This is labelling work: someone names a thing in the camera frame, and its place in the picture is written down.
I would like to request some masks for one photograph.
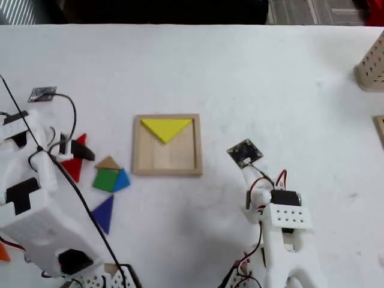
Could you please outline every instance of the floor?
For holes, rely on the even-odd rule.
[[[267,24],[363,26],[366,0],[269,0]]]

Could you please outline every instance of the green square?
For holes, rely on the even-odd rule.
[[[103,191],[112,192],[118,176],[119,172],[116,170],[99,169],[93,187]]]

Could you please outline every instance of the wooden puzzle frame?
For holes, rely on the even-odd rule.
[[[190,124],[192,125],[192,127],[189,127],[189,126],[185,127],[178,135],[175,136],[174,139],[172,139],[169,143],[164,144],[160,139],[158,139],[157,136],[155,136],[142,124],[141,119],[143,118],[192,119],[192,123]],[[173,162],[169,160],[170,158],[172,158],[171,154],[174,154]],[[202,174],[202,151],[201,151],[199,115],[198,114],[137,115],[134,120],[132,171],[133,171],[133,174],[140,175],[140,176],[142,175],[200,176]]]

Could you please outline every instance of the black electronic module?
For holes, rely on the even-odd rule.
[[[263,154],[256,148],[250,139],[245,139],[243,142],[229,148],[227,153],[240,168],[244,168],[248,163],[255,162],[263,157]]]

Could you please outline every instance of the blue triangle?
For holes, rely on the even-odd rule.
[[[110,218],[112,216],[112,207],[113,207],[113,195],[105,200],[99,207],[92,211],[92,215],[100,225],[100,227],[106,232],[109,233],[110,227]]]
[[[119,191],[131,184],[130,180],[128,179],[128,175],[124,169],[121,169],[119,176],[115,182],[115,186],[113,187],[112,192]]]

